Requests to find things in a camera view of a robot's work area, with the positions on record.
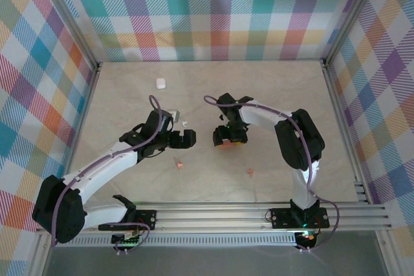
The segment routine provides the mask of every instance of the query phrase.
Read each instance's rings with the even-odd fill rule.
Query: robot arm
[[[253,98],[245,96],[235,100],[229,93],[219,97],[217,104],[249,103],[260,105]],[[296,222],[303,226],[312,217],[311,215],[319,209],[319,200],[309,190],[315,191],[317,171],[321,152],[325,148],[325,142],[319,134],[308,112],[299,109],[295,112],[283,114],[290,116],[301,129],[310,156],[312,158],[312,179],[309,179],[309,166],[302,142],[294,126],[284,117],[264,109],[249,106],[220,107],[224,116],[229,120],[227,125],[218,126],[213,133],[214,145],[223,144],[223,140],[232,143],[246,143],[247,130],[250,124],[258,125],[264,129],[276,133],[283,159],[293,168],[293,196],[290,201],[292,215]]]
[[[81,230],[92,226],[110,222],[139,222],[138,219],[145,215],[138,214],[135,205],[121,195],[115,195],[108,202],[100,202],[88,208],[84,208],[83,205],[99,188],[116,175],[150,157],[155,151],[162,152],[167,147],[188,149],[195,144],[195,131],[186,129],[184,135],[180,136],[179,131],[172,130],[172,115],[162,111],[160,130],[152,141],[138,149],[119,152],[130,149],[150,138],[157,130],[158,117],[157,111],[151,111],[146,123],[137,125],[131,131],[122,135],[119,142],[97,160],[108,154],[111,156],[102,160],[82,177],[78,177],[79,173],[84,171],[90,164],[79,171],[65,175],[62,179],[58,179],[53,175],[46,178],[41,185],[32,218],[51,233],[52,216],[58,197],[67,185],[75,179],[76,182],[64,194],[59,206],[56,222],[56,239],[58,242],[68,242]],[[135,230],[136,228],[124,226],[122,229]]]

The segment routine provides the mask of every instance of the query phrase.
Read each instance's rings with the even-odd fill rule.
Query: colorful plaid backdrop
[[[369,0],[333,74],[369,190],[414,270],[414,0]]]
[[[353,0],[67,0],[110,61],[319,59]]]
[[[0,0],[0,275],[22,275],[38,185],[62,175],[92,70],[50,0]]]

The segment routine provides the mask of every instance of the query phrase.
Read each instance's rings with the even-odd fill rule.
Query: beige floor
[[[157,90],[163,77],[167,88]],[[181,121],[197,132],[196,145],[147,159],[101,188],[94,199],[122,194],[133,201],[287,202],[292,171],[284,162],[276,135],[251,126],[248,143],[215,148],[213,130],[223,122],[217,107],[202,97],[229,92],[248,95],[271,107],[308,110],[326,144],[318,194],[337,202],[356,201],[354,176],[343,148],[329,94],[317,61],[105,63],[83,128],[72,169],[110,149],[117,139],[151,111],[154,94],[163,109],[180,111]],[[179,159],[184,167],[175,165]],[[253,176],[246,171],[252,168]]]

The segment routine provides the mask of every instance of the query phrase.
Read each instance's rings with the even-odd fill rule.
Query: plaid wall
[[[62,175],[92,70],[50,0],[0,0],[0,275],[22,275],[39,183]]]
[[[414,0],[369,0],[333,62],[369,190],[414,270]]]
[[[319,59],[335,25],[337,28],[341,25],[338,24],[341,12],[345,15],[352,1],[67,0],[67,3],[100,59],[193,61]]]

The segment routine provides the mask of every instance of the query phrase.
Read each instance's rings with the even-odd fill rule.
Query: purple cable
[[[295,130],[298,132],[299,138],[300,138],[300,140],[303,144],[303,148],[304,148],[305,154],[306,154],[306,159],[307,159],[307,162],[308,162],[309,178],[308,178],[307,185],[306,185],[307,190],[310,194],[312,194],[314,197],[316,197],[321,202],[325,202],[325,203],[333,205],[335,210],[336,210],[336,222],[335,222],[335,225],[334,225],[332,231],[329,233],[328,237],[321,244],[313,247],[312,250],[317,249],[321,245],[323,245],[324,243],[328,242],[328,240],[331,239],[332,235],[334,235],[335,231],[338,229],[338,226],[339,226],[339,218],[340,218],[339,208],[334,202],[331,202],[330,200],[326,200],[326,199],[318,196],[314,191],[312,191],[309,188],[309,186],[311,184],[311,180],[312,180],[312,158],[311,158],[311,154],[309,152],[308,145],[306,144],[305,137],[303,136],[302,131],[300,130],[298,124],[296,124],[296,122],[290,116],[288,116],[287,114],[285,114],[281,111],[278,111],[276,109],[264,106],[264,105],[256,105],[254,103],[227,103],[227,104],[217,103],[217,100],[213,96],[210,96],[210,95],[205,95],[204,101],[206,103],[208,103],[209,105],[213,105],[213,106],[216,106],[216,107],[247,106],[247,107],[260,108],[260,109],[275,113],[278,116],[282,116],[283,118],[286,118],[291,124],[293,124],[293,126],[294,126]]]
[[[89,165],[83,171],[81,171],[78,176],[76,176],[75,178],[73,178],[73,180],[71,180],[67,184],[67,186],[65,187],[65,189],[63,189],[62,193],[60,193],[60,196],[59,196],[58,200],[56,201],[56,205],[54,206],[54,210],[53,210],[53,217],[52,217],[52,242],[51,242],[51,246],[52,247],[54,247],[56,245],[56,222],[58,220],[58,210],[59,210],[60,204],[62,203],[63,197],[65,196],[66,192],[76,183],[76,179],[78,177],[79,178],[83,177],[93,167],[101,164],[102,162],[104,162],[104,161],[106,161],[106,160],[108,160],[110,158],[114,158],[115,156],[117,156],[119,154],[127,153],[129,151],[133,151],[135,149],[141,148],[142,146],[144,146],[147,143],[149,143],[150,141],[152,141],[152,139],[154,139],[155,136],[158,134],[158,132],[159,132],[159,130],[161,128],[161,122],[162,122],[161,106],[160,106],[160,103],[158,102],[158,100],[153,95],[149,95],[149,102],[150,102],[151,106],[158,111],[158,125],[157,125],[157,129],[155,129],[155,132],[151,135],[151,137],[149,137],[146,141],[144,141],[144,142],[142,142],[142,143],[140,143],[138,145],[135,145],[133,147],[127,148],[125,150],[120,150],[120,151],[114,152],[113,154],[105,155],[104,157],[97,159],[95,162],[93,162],[91,165]]]
[[[128,250],[129,252],[136,250],[139,246],[141,246],[143,243],[145,243],[145,241],[149,237],[149,232],[151,231],[151,228],[147,224],[141,223],[141,222],[125,222],[125,223],[113,222],[113,223],[107,223],[107,224],[110,225],[110,226],[142,226],[142,227],[147,229],[147,235],[145,235],[144,239],[141,240],[136,246],[134,246],[133,248]],[[115,244],[115,250],[118,253],[120,253],[120,250],[118,249],[119,244],[120,244],[120,242],[117,242]]]

